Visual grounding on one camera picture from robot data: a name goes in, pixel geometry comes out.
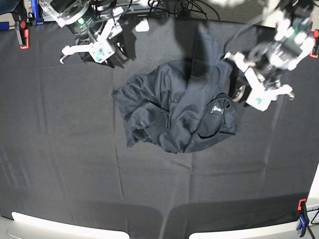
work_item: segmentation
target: black cloth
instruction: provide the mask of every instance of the black cloth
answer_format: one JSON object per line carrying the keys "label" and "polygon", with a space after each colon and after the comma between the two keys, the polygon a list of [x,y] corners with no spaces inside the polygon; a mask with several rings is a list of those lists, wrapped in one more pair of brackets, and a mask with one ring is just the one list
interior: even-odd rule
{"label": "black cloth", "polygon": [[0,15],[13,11],[18,3],[19,0],[0,0]]}
{"label": "black cloth", "polygon": [[[296,221],[319,158],[317,59],[283,76],[294,101],[279,97],[265,112],[237,104],[236,136],[211,148],[175,155],[151,143],[126,147],[112,91],[191,58],[199,22],[222,48],[242,27],[149,19],[149,32],[135,32],[130,19],[136,60],[124,69],[84,64],[77,55],[61,65],[74,35],[57,24],[31,27],[26,50],[15,31],[0,32],[0,215],[120,230],[132,239]],[[253,26],[227,48],[246,52],[274,33]]]}
{"label": "black cloth", "polygon": [[164,63],[114,91],[128,147],[141,140],[166,152],[191,153],[236,133],[237,114],[223,94],[232,67],[218,42],[200,29],[194,47],[191,62]]}

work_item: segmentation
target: orange clamp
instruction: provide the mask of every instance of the orange clamp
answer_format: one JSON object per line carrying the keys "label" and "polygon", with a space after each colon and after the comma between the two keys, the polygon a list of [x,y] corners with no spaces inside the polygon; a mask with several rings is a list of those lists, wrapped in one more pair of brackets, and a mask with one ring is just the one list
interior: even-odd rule
{"label": "orange clamp", "polygon": [[20,46],[20,49],[28,49],[29,48],[29,30],[25,29],[24,30],[24,37],[25,37],[25,46]]}
{"label": "orange clamp", "polygon": [[299,203],[298,203],[298,211],[301,211],[301,203],[302,202],[306,202],[306,198],[302,198],[299,200]]}
{"label": "orange clamp", "polygon": [[[316,41],[317,41],[316,38],[318,38],[318,36],[319,36],[319,31],[318,31],[318,30],[315,30],[315,31],[314,31],[314,37],[315,37],[315,38],[314,38],[314,48],[317,47],[317,46],[316,46]],[[310,52],[309,56],[311,56],[311,57],[313,57],[313,58],[318,58],[318,55],[317,55],[317,54],[314,55],[314,54],[313,54],[313,51]]]}

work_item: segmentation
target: clothing label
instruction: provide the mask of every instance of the clothing label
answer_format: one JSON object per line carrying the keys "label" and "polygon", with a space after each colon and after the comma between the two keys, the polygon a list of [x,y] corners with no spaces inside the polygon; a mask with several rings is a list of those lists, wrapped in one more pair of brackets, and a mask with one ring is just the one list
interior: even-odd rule
{"label": "clothing label", "polygon": [[212,113],[214,113],[214,111],[221,112],[222,114],[224,113],[224,109],[221,109],[217,106],[214,106],[210,113],[212,114]]}

